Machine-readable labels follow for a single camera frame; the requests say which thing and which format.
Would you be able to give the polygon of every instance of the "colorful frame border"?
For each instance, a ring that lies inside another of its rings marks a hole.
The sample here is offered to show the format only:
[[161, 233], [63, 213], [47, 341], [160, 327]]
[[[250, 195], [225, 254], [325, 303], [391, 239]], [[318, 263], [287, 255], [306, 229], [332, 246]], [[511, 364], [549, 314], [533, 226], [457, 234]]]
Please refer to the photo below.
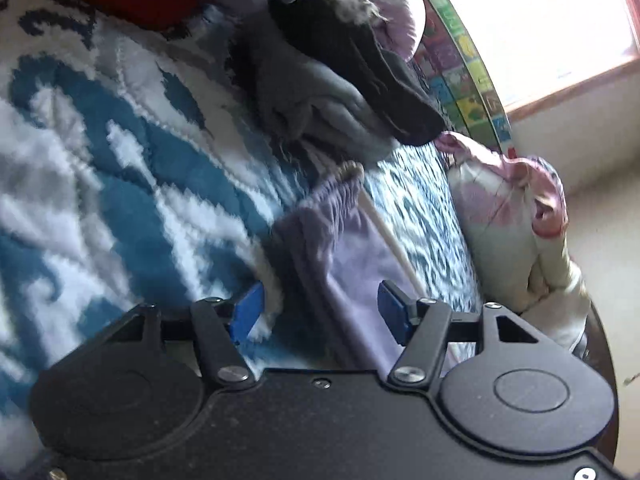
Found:
[[456, 131], [515, 158], [511, 125], [471, 36], [449, 0], [424, 0], [414, 55]]

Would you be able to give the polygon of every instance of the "plush toy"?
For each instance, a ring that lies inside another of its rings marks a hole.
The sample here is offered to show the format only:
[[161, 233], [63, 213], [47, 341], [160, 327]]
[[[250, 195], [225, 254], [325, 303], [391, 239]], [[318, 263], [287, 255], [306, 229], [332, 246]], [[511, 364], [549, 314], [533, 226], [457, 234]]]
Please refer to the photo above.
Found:
[[449, 186], [487, 299], [573, 350], [591, 301], [568, 256], [559, 179], [544, 162], [506, 158], [461, 134], [435, 145], [453, 156]]

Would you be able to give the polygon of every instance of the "bedding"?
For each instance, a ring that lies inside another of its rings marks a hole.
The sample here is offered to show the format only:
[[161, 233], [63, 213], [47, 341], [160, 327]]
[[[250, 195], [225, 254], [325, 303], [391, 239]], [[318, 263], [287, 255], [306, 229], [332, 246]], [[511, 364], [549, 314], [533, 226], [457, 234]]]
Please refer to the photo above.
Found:
[[[225, 71], [226, 18], [209, 9], [166, 40], [78, 0], [0, 0], [0, 28], [0, 470], [40, 449], [37, 373], [142, 301], [180, 308], [261, 280], [241, 348], [256, 371], [333, 366], [270, 226], [335, 161], [261, 132]], [[477, 309], [434, 147], [398, 149], [366, 189], [425, 290]]]

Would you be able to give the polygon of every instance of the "blue and white blanket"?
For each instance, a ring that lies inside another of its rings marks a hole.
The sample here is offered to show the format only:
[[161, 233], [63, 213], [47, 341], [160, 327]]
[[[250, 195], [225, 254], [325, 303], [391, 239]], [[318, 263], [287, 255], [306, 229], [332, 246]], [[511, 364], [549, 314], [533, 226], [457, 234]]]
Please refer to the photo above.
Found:
[[[37, 373], [141, 301], [179, 308], [258, 279], [252, 364], [328, 362], [269, 236], [322, 156], [261, 132], [225, 74], [229, 24], [212, 9], [199, 27], [169, 41], [77, 0], [0, 0], [0, 470], [39, 450]], [[477, 308], [435, 150], [399, 150], [367, 189], [425, 289]]]

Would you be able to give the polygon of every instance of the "metal screw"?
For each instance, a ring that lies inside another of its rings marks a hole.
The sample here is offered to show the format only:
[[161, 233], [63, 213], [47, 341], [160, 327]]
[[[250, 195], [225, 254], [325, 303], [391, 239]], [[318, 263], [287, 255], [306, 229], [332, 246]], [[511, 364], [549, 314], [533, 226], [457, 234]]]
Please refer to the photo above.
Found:
[[596, 472], [590, 467], [583, 467], [575, 474], [574, 480], [596, 480]]
[[331, 381], [329, 379], [314, 379], [312, 384], [321, 390], [326, 390], [331, 387]]
[[394, 370], [394, 377], [403, 383], [419, 383], [426, 376], [424, 370], [420, 370], [415, 366], [401, 366]]
[[52, 469], [49, 471], [49, 478], [51, 480], [66, 480], [66, 474], [62, 469]]
[[225, 383], [241, 383], [249, 378], [249, 370], [242, 366], [225, 366], [218, 370], [218, 378]]

